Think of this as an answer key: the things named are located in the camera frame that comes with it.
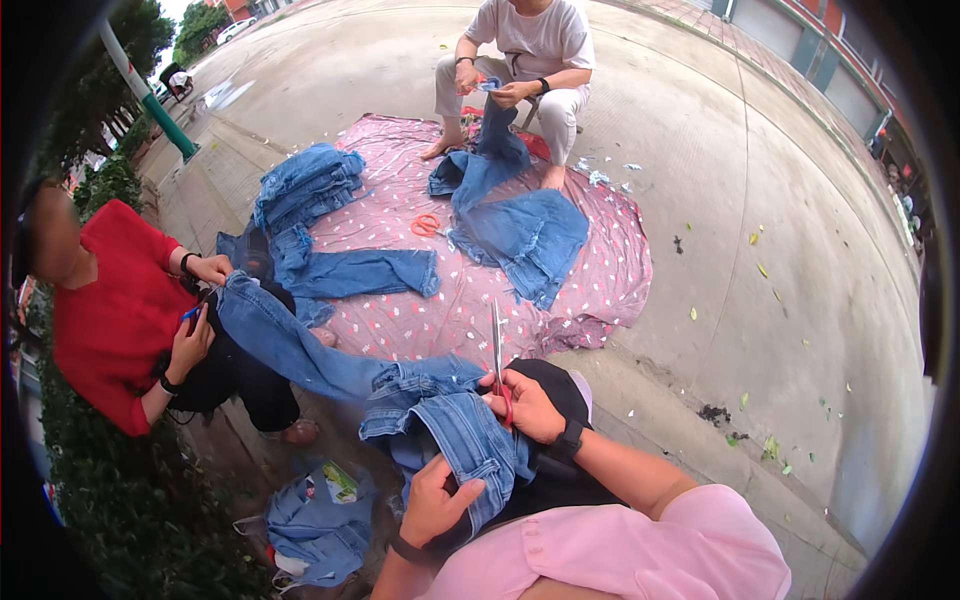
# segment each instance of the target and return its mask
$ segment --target pink blanket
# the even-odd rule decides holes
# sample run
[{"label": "pink blanket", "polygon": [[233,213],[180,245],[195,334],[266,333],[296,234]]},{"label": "pink blanket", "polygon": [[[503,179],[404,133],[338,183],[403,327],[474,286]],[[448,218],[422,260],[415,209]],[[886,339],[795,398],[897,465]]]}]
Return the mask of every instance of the pink blanket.
[{"label": "pink blanket", "polygon": [[[314,249],[427,249],[437,251],[440,293],[425,299],[416,293],[359,296],[335,300],[337,312],[327,325],[338,348],[351,354],[415,359],[456,352],[488,369],[493,350],[490,306],[499,299],[503,353],[540,358],[569,348],[600,348],[615,325],[634,323],[650,291],[653,269],[643,218],[633,201],[587,178],[567,171],[564,195],[590,221],[587,243],[549,312],[528,300],[516,301],[502,271],[482,267],[445,237],[416,235],[410,226],[421,214],[433,214],[449,227],[448,197],[431,198],[426,181],[440,158],[418,154],[440,134],[430,121],[368,114],[341,135],[337,147],[356,151],[367,161],[361,198],[321,218],[310,229]],[[537,189],[546,162],[531,156],[533,166],[491,192],[486,202]]]}]

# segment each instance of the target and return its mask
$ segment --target beige pants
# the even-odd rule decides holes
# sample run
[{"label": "beige pants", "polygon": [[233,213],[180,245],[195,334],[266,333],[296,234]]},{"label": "beige pants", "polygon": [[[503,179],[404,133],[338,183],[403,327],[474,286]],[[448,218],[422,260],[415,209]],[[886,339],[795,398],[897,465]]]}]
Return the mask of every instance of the beige pants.
[{"label": "beige pants", "polygon": [[[510,72],[510,67],[503,59],[478,57],[474,64],[477,70],[488,77],[496,77],[504,84],[513,81],[530,82],[537,78],[535,75]],[[437,107],[436,112],[442,117],[459,117],[460,109],[464,104],[464,97],[457,95],[453,80],[457,75],[454,57],[448,54],[437,63]],[[551,89],[540,98],[540,110],[537,118],[540,120],[540,130],[543,140],[550,149],[550,162],[563,165],[570,155],[573,142],[577,138],[577,115],[587,107],[590,97],[589,84],[575,89]]]}]

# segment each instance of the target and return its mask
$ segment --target hand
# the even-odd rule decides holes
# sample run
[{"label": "hand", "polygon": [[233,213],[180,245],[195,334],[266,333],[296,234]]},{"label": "hand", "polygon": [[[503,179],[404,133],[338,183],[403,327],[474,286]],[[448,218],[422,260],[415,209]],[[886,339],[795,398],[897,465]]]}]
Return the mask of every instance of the hand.
[{"label": "hand", "polygon": [[193,333],[190,333],[190,320],[184,319],[174,336],[174,348],[170,355],[170,367],[167,368],[167,380],[174,385],[183,383],[186,374],[193,369],[197,363],[204,360],[206,351],[213,344],[213,339],[217,334],[213,332],[213,327],[206,321],[206,311],[210,305],[204,303],[200,310],[200,317],[197,319],[197,326]]},{"label": "hand", "polygon": [[186,269],[197,279],[217,285],[227,285],[227,276],[233,273],[233,265],[225,254],[217,254],[209,258],[190,256],[186,260]]},{"label": "hand", "polygon": [[466,96],[473,90],[477,80],[480,78],[480,72],[469,60],[461,60],[457,63],[457,76],[453,80],[453,86],[457,89],[458,96]]},{"label": "hand", "polygon": [[[489,372],[480,379],[481,386],[496,380]],[[503,385],[510,390],[514,405],[514,426],[541,444],[552,444],[566,429],[566,419],[536,380],[512,369],[504,369]],[[507,416],[507,401],[493,393],[483,396],[484,402],[499,417]]]},{"label": "hand", "polygon": [[438,454],[414,475],[407,513],[400,523],[399,532],[400,537],[410,545],[421,548],[453,527],[487,487],[483,479],[471,479],[451,497],[444,490],[444,482],[450,472],[446,458]]},{"label": "hand", "polygon": [[493,101],[501,108],[513,108],[527,96],[536,94],[541,89],[540,82],[533,82],[536,88],[531,86],[530,82],[510,82],[500,89],[490,92]]}]

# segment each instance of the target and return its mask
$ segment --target utility pole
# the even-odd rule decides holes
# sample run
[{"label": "utility pole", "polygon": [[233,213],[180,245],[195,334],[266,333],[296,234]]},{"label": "utility pole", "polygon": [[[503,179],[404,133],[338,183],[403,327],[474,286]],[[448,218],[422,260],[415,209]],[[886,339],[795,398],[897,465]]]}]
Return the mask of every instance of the utility pole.
[{"label": "utility pole", "polygon": [[113,28],[110,27],[110,23],[106,19],[100,24],[100,39],[107,46],[107,53],[113,59],[113,64],[120,71],[120,75],[130,86],[133,97],[140,101],[144,109],[154,117],[163,132],[167,134],[167,138],[180,149],[180,153],[183,154],[183,162],[189,160],[197,152],[197,146],[177,127],[174,120],[170,118],[167,111],[157,101],[154,92],[133,68],[133,63],[127,58],[127,53],[124,52],[123,46],[120,45]]}]

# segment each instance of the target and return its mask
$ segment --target person in red shirt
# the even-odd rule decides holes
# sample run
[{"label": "person in red shirt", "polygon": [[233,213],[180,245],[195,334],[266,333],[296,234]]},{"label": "person in red shirt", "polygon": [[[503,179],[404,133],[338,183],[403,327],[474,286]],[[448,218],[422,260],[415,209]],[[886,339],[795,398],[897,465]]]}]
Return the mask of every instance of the person in red shirt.
[{"label": "person in red shirt", "polygon": [[[289,382],[238,347],[184,276],[214,285],[229,259],[203,258],[111,200],[81,228],[55,182],[28,187],[14,251],[13,285],[27,274],[52,283],[53,355],[67,383],[125,433],[146,435],[173,409],[211,413],[234,393],[267,437],[309,444]],[[293,298],[271,290],[288,307]],[[183,316],[200,306],[194,317]]]}]

